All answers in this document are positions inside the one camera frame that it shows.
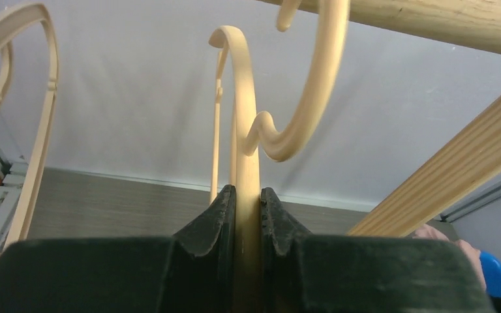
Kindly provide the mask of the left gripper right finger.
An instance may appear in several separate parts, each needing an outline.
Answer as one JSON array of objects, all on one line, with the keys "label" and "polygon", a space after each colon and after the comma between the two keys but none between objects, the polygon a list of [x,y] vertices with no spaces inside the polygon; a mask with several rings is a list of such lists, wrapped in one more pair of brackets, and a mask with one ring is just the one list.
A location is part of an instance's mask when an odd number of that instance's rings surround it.
[{"label": "left gripper right finger", "polygon": [[261,191],[260,214],[264,312],[314,312],[314,264],[305,254],[311,232],[283,207],[271,187]]}]

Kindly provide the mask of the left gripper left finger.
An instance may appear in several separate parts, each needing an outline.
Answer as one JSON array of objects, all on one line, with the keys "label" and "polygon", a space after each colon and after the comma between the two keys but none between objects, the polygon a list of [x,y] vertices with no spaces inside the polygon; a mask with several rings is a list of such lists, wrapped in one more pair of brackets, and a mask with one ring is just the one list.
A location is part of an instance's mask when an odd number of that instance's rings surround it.
[{"label": "left gripper left finger", "polygon": [[172,235],[158,312],[231,312],[236,190],[225,185],[209,207]]}]

